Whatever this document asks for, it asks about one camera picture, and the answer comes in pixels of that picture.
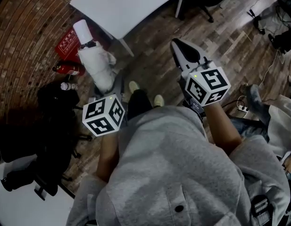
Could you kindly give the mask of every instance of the fire extinguisher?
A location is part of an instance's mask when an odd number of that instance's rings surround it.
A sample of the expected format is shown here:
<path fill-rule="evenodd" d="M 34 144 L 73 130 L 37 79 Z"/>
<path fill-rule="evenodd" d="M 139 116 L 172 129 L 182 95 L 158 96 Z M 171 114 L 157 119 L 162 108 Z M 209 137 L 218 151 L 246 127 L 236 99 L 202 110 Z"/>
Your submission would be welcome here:
<path fill-rule="evenodd" d="M 73 61 L 59 61 L 53 68 L 57 73 L 70 74 L 70 75 L 84 75 L 85 68 L 83 65 Z"/>

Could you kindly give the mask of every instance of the white cube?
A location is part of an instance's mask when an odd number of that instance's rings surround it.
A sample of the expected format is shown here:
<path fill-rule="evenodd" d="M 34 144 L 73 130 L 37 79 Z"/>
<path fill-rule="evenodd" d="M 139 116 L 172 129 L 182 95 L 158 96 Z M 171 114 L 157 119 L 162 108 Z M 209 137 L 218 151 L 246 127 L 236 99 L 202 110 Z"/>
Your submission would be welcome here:
<path fill-rule="evenodd" d="M 231 85 L 222 67 L 190 73 L 185 90 L 201 106 L 220 101 Z"/>
<path fill-rule="evenodd" d="M 125 110 L 111 95 L 83 106 L 83 123 L 97 137 L 119 131 Z"/>

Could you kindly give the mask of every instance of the wooden floor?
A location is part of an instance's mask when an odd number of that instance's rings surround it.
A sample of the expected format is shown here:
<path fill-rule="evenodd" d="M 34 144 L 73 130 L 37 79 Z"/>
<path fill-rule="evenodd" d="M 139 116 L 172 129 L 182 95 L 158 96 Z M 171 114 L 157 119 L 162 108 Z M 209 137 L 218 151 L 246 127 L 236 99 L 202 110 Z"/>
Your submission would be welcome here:
<path fill-rule="evenodd" d="M 260 0 L 253 11 L 258 14 L 274 1 Z M 200 45 L 212 59 L 221 62 L 232 85 L 223 104 L 238 99 L 241 84 L 259 84 L 262 81 L 275 58 L 276 50 L 267 34 L 261 35 L 254 29 L 252 18 L 247 14 L 256 0 L 232 0 L 226 9 L 211 8 L 215 19 L 213 24 L 207 21 L 207 17 L 198 8 L 191 9 L 184 21 L 174 18 L 176 2 L 171 0 L 162 6 L 125 37 L 135 54 L 134 58 L 126 53 L 119 42 L 112 44 L 110 51 L 117 58 L 115 69 L 124 69 L 126 73 L 126 91 L 128 82 L 136 80 L 147 90 L 151 100 L 156 94 L 162 94 L 168 105 L 177 105 L 182 101 L 183 95 L 176 82 L 180 73 L 169 48 L 172 38 L 183 38 Z M 288 74 L 291 74 L 291 51 L 284 56 L 283 64 L 278 58 L 275 59 L 261 87 L 263 100 L 275 99 L 279 94 L 289 96 Z M 87 101 L 90 83 L 89 77 L 79 81 L 82 104 Z M 126 93 L 124 100 L 128 98 L 129 94 Z M 235 103 L 226 110 L 231 115 L 244 116 L 236 110 Z M 83 126 L 81 130 L 89 133 Z M 72 158 L 66 175 L 71 176 L 73 181 L 65 182 L 74 193 L 81 178 L 96 170 L 99 149 L 100 138 L 89 143 L 80 142 L 77 146 L 82 157 Z"/>

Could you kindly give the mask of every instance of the gray cloth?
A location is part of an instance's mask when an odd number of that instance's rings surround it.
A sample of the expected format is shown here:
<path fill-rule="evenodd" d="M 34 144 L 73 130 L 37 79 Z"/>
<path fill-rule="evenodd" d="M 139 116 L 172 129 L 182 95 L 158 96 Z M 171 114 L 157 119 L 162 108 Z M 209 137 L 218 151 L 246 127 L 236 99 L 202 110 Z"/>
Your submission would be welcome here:
<path fill-rule="evenodd" d="M 290 201 L 285 173 L 262 136 L 228 157 L 187 108 L 156 108 L 132 119 L 119 151 L 108 184 L 82 182 L 67 226 L 95 217 L 100 226 L 257 225 L 250 200 L 260 193 L 273 204 L 277 225 Z"/>
<path fill-rule="evenodd" d="M 283 157 L 291 151 L 291 99 L 280 95 L 270 106 L 269 113 L 269 145 L 276 155 Z"/>

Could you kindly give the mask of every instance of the beige shoe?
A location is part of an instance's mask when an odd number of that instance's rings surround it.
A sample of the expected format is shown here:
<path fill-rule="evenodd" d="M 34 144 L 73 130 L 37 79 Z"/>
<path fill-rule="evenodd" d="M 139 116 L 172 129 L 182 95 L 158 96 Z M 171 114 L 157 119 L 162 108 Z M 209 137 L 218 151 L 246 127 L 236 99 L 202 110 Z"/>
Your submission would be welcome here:
<path fill-rule="evenodd" d="M 154 99 L 154 107 L 156 106 L 164 106 L 164 99 L 162 95 L 156 95 Z"/>
<path fill-rule="evenodd" d="M 137 84 L 137 82 L 135 82 L 135 81 L 131 81 L 131 82 L 128 84 L 128 88 L 130 89 L 130 92 L 131 92 L 131 93 L 134 93 L 135 90 L 140 89 L 140 86 Z"/>

